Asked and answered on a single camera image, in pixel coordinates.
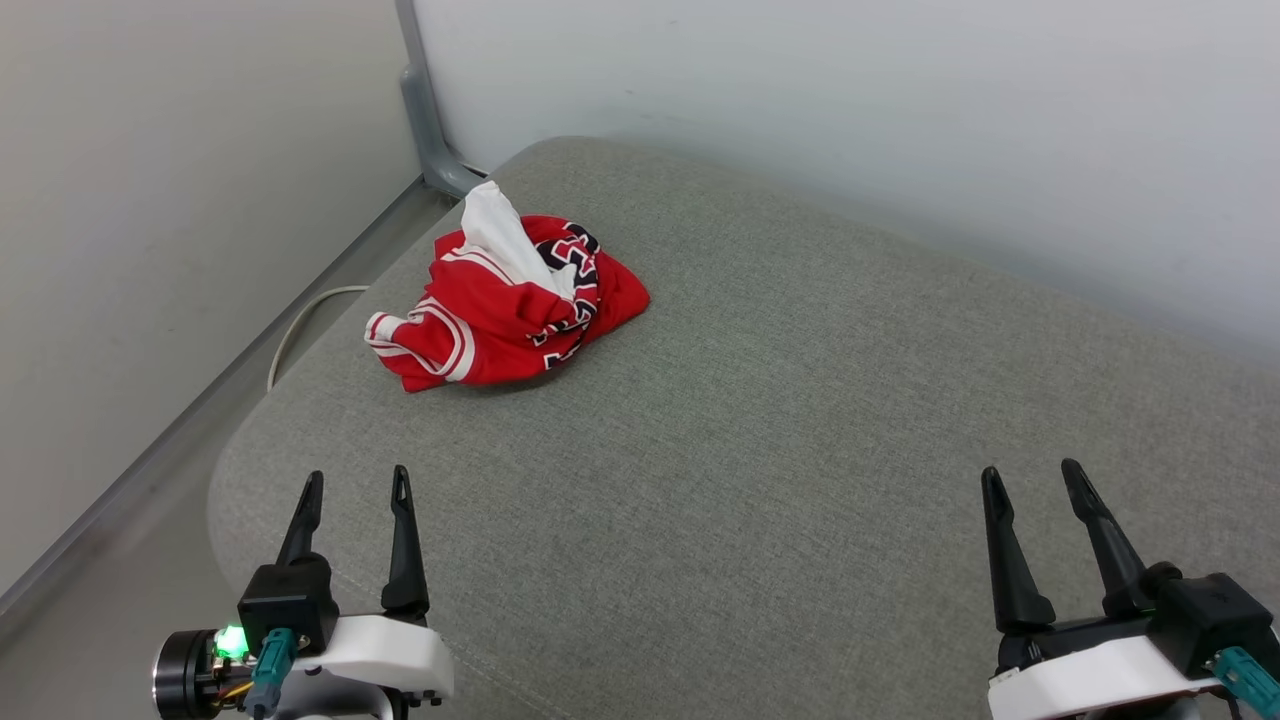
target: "green led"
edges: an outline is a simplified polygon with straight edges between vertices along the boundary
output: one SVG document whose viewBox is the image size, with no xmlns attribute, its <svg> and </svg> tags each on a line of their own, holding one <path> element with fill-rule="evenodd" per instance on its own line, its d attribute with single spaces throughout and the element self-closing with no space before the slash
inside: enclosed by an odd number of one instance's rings
<svg viewBox="0 0 1280 720">
<path fill-rule="evenodd" d="M 218 652 L 218 657 L 243 660 L 248 655 L 248 638 L 244 637 L 244 628 L 227 625 L 214 638 L 214 648 Z"/>
</svg>

